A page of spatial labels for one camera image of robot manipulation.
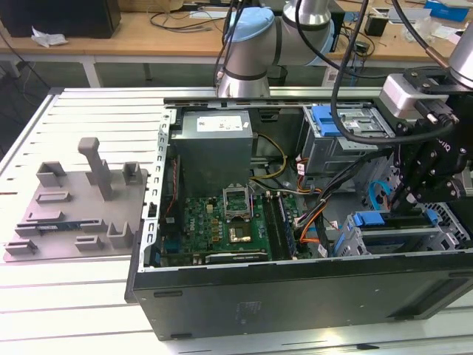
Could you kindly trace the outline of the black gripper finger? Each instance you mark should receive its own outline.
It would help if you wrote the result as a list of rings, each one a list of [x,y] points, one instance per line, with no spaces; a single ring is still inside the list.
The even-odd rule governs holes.
[[[426,143],[403,143],[395,148],[393,162],[398,168],[399,183],[391,199],[391,212],[403,214],[418,202],[427,201],[431,186],[428,179],[430,154]]]
[[[457,200],[463,193],[461,182],[450,176],[412,172],[402,175],[396,189],[396,212],[405,213],[419,203],[439,203]]]

